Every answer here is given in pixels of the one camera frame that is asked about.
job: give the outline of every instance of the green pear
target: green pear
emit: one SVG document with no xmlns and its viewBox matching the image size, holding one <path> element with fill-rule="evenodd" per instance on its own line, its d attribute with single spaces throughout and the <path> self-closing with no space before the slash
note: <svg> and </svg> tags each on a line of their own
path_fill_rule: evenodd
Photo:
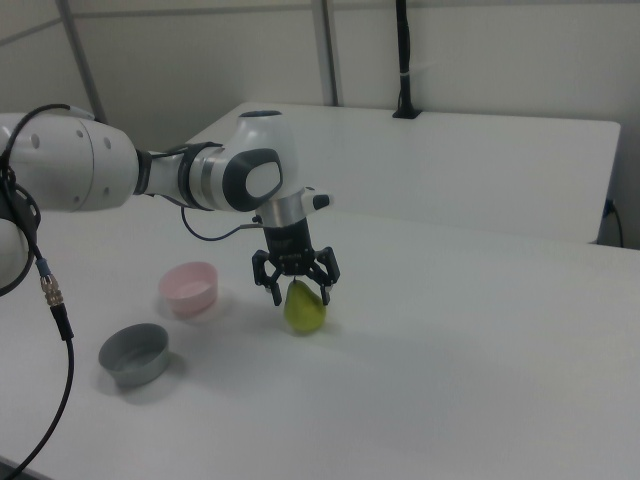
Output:
<svg viewBox="0 0 640 480">
<path fill-rule="evenodd" d="M 297 333 L 311 333 L 324 324 L 327 307 L 322 299 L 300 280 L 293 280 L 287 290 L 284 318 Z"/>
</svg>

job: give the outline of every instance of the white table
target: white table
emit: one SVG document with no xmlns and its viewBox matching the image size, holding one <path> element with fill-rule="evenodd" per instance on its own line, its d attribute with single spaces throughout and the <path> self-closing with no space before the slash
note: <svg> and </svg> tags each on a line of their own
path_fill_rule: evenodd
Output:
<svg viewBox="0 0 640 480">
<path fill-rule="evenodd" d="M 226 143 L 238 115 L 281 111 L 300 177 L 340 211 L 490 232 L 596 240 L 620 133 L 613 122 L 244 103 L 196 135 Z"/>
<path fill-rule="evenodd" d="M 176 207 L 146 197 L 45 212 L 40 245 L 76 333 L 76 379 L 33 470 L 59 480 L 637 477 L 637 252 L 337 210 L 310 217 L 342 277 L 326 328 L 308 337 L 291 335 L 282 307 L 253 285 L 259 231 L 199 242 Z M 214 234 L 250 215 L 190 218 Z M 156 285 L 190 260 L 218 267 L 222 297 L 188 324 Z M 57 407 L 66 352 L 35 272 L 0 303 L 0 456 L 21 461 Z M 168 330 L 172 364 L 119 391 L 98 350 L 149 321 Z"/>
</svg>

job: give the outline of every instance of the cable connector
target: cable connector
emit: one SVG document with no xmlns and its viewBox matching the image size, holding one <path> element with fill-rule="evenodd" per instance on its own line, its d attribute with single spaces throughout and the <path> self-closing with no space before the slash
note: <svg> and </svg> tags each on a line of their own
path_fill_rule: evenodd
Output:
<svg viewBox="0 0 640 480">
<path fill-rule="evenodd" d="M 40 286 L 44 292 L 44 297 L 47 299 L 47 305 L 55 307 L 64 303 L 56 277 L 51 274 L 40 277 Z"/>
<path fill-rule="evenodd" d="M 42 287 L 44 297 L 47 299 L 47 304 L 51 310 L 51 315 L 53 315 L 53 319 L 58 326 L 60 338 L 65 342 L 71 340 L 73 338 L 73 331 L 69 324 L 67 308 L 64 306 L 64 298 L 62 298 L 58 280 L 56 280 L 56 277 L 51 273 L 46 259 L 39 258 L 36 260 L 36 267 L 38 267 L 38 272 L 40 273 L 40 287 Z"/>
</svg>

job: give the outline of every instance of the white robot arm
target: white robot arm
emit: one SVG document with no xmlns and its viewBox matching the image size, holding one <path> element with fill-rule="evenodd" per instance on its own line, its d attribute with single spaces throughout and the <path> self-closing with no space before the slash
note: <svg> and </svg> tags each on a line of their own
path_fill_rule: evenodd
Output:
<svg viewBox="0 0 640 480">
<path fill-rule="evenodd" d="M 0 115 L 0 149 L 5 149 L 22 118 Z M 136 150 L 123 132 L 102 123 L 41 115 L 19 131 L 10 169 L 17 184 L 48 210 L 101 210 L 118 207 L 132 195 L 148 194 L 185 208 L 255 211 L 269 252 L 254 255 L 254 281 L 271 292 L 276 305 L 282 300 L 277 284 L 282 274 L 314 280 L 325 304 L 340 276 L 330 247 L 313 250 L 306 222 L 307 215 L 333 203 L 333 197 L 298 184 L 293 138 L 280 112 L 241 115 L 224 146 L 207 142 L 167 153 Z M 16 281 L 29 250 L 2 198 L 0 290 Z M 28 208 L 26 203 L 21 208 Z M 34 229 L 37 222 L 33 220 Z M 271 276 L 265 272 L 267 261 L 275 267 Z"/>
</svg>

